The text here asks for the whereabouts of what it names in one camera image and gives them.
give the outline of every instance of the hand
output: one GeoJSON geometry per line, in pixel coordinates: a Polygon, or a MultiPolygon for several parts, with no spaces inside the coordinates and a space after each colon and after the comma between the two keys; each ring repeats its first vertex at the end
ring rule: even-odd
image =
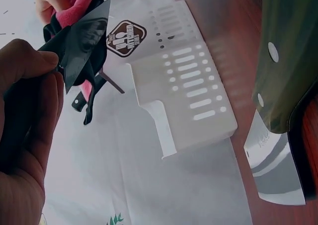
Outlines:
{"type": "Polygon", "coordinates": [[[50,23],[53,9],[59,12],[70,7],[70,0],[36,0],[36,11],[44,24],[50,23]]]}
{"type": "MultiPolygon", "coordinates": [[[[13,40],[0,50],[0,140],[4,125],[4,92],[21,78],[50,72],[58,63],[51,52],[38,52],[13,40]]],[[[12,174],[0,172],[0,224],[38,225],[44,205],[44,176],[53,132],[63,106],[63,77],[49,73],[39,88],[37,120],[12,174]]]]}

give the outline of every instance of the white plastic knife holder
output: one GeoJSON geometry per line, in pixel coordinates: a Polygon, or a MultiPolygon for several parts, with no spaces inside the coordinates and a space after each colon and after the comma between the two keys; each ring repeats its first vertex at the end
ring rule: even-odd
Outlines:
{"type": "MultiPolygon", "coordinates": [[[[148,33],[125,63],[131,66],[139,105],[155,120],[163,157],[230,137],[237,122],[186,3],[145,11],[121,19],[142,25],[148,33]]],[[[112,65],[118,60],[114,54],[108,57],[112,65]]]]}

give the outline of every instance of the handle rivet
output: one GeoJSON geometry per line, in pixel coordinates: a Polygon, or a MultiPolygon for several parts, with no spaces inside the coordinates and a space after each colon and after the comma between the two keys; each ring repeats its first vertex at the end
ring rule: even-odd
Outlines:
{"type": "Polygon", "coordinates": [[[264,107],[264,100],[260,94],[257,95],[259,104],[264,107]]]}
{"type": "Polygon", "coordinates": [[[272,42],[268,42],[268,52],[269,52],[269,55],[272,58],[272,60],[275,63],[278,63],[278,61],[279,61],[278,51],[272,42]]]}

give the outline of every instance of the knife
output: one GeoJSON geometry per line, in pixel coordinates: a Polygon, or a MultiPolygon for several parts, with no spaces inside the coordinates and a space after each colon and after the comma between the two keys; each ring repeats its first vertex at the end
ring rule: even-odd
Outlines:
{"type": "MultiPolygon", "coordinates": [[[[64,28],[39,51],[52,51],[59,56],[66,92],[73,86],[94,47],[105,33],[110,0],[86,14],[74,25],[64,28]]],[[[21,151],[23,141],[35,120],[38,87],[43,76],[21,79],[4,94],[4,128],[0,141],[0,171],[9,173],[21,151]]]]}
{"type": "Polygon", "coordinates": [[[316,196],[301,135],[317,93],[318,0],[263,0],[262,36],[244,150],[260,198],[303,205],[316,196]]]}

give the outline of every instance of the wooden table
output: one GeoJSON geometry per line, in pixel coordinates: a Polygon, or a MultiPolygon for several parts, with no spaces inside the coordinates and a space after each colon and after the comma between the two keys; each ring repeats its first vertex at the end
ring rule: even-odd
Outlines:
{"type": "MultiPolygon", "coordinates": [[[[261,34],[262,0],[187,0],[232,104],[238,130],[232,144],[255,225],[318,225],[318,200],[306,206],[259,199],[243,146],[255,112],[251,100],[261,34]]],[[[318,188],[318,96],[303,118],[303,137],[318,188]]]]}

